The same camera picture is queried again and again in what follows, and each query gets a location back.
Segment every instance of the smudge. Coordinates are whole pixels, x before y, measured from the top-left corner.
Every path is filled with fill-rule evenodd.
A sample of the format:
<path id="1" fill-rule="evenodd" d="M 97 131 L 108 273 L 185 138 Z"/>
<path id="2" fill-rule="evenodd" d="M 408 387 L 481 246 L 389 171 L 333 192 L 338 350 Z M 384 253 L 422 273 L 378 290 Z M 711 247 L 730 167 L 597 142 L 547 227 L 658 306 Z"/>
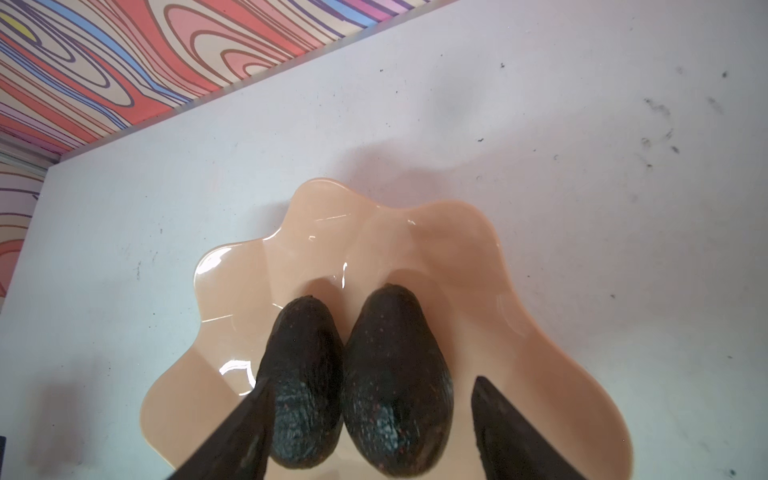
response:
<path id="1" fill-rule="evenodd" d="M 637 159 L 638 159 L 639 161 L 643 162 L 643 164 L 645 165 L 645 167 L 646 167 L 648 170 L 651 170 L 651 169 L 653 169 L 653 167 L 654 167 L 654 166 L 653 166 L 653 165 L 651 165 L 651 164 L 649 164 L 649 163 L 648 163 L 648 161 L 645 159 L 645 157 L 644 157 L 644 156 L 642 156 L 642 155 L 640 155 L 640 154 L 635 154 L 635 157 L 637 157 Z"/>
<path id="2" fill-rule="evenodd" d="M 725 113 L 723 110 L 723 105 L 719 104 L 714 98 L 707 97 L 707 103 L 709 103 L 710 107 L 712 107 L 712 109 L 715 110 L 718 114 L 722 115 Z"/>
<path id="3" fill-rule="evenodd" d="M 660 113 L 666 118 L 669 118 L 672 115 L 672 112 L 669 108 L 667 108 L 666 105 L 658 104 L 652 98 L 645 98 L 643 101 L 648 105 L 648 107 L 650 107 L 652 111 Z"/>

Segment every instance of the dark green avocado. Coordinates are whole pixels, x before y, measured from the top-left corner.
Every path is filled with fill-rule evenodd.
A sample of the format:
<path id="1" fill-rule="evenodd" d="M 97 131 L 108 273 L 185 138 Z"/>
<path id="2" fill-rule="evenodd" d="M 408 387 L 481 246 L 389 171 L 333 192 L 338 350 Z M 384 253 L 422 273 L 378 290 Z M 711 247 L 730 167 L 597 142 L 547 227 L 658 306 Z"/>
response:
<path id="1" fill-rule="evenodd" d="M 341 433 L 343 345 L 328 307 L 302 296 L 280 311 L 257 380 L 275 392 L 272 459 L 311 468 L 328 458 Z"/>
<path id="2" fill-rule="evenodd" d="M 412 477 L 440 458 L 453 419 L 453 382 L 416 296 L 387 284 L 362 306 L 344 348 L 342 412 L 374 467 Z"/>

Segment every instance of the peach bowl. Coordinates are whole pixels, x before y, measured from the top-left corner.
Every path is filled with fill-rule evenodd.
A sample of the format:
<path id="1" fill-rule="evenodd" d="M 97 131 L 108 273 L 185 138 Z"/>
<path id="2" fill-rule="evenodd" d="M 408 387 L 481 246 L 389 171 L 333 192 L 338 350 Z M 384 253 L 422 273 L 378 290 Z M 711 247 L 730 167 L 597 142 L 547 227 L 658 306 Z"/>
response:
<path id="1" fill-rule="evenodd" d="M 282 305 L 314 295 L 346 341 L 365 298 L 386 282 L 419 298 L 454 382 L 449 443 L 423 478 L 485 478 L 470 409 L 478 375 L 586 478 L 630 478 L 631 442 L 616 405 L 525 312 L 478 210 L 453 200 L 388 208 L 327 179 L 296 190 L 274 234 L 214 248 L 198 263 L 200 332 L 144 398 L 147 442 L 173 467 L 197 449 L 251 390 Z M 345 430 L 321 465 L 287 470 L 270 460 L 266 478 L 385 477 Z"/>

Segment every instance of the swirling pattern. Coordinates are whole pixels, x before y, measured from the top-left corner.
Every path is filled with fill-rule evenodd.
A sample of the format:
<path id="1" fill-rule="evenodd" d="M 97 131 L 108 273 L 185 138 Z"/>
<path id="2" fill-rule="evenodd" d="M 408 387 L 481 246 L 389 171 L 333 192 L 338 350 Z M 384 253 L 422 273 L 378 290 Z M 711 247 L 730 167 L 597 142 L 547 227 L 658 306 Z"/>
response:
<path id="1" fill-rule="evenodd" d="M 0 131 L 62 154 L 428 0 L 0 0 Z"/>
<path id="2" fill-rule="evenodd" d="M 5 301 L 42 184 L 39 177 L 0 164 L 0 307 Z"/>

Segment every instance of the white surface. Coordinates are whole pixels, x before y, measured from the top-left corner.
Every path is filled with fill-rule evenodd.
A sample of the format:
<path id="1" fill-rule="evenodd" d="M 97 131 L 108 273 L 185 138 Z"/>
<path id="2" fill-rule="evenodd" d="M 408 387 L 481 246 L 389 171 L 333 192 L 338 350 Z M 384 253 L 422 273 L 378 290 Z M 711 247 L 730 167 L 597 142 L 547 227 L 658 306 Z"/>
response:
<path id="1" fill-rule="evenodd" d="M 52 168 L 0 317 L 3 480 L 168 475 L 138 411 L 194 265 L 317 176 L 484 211 L 635 478 L 765 478 L 766 51 L 760 0 L 460 0 Z"/>

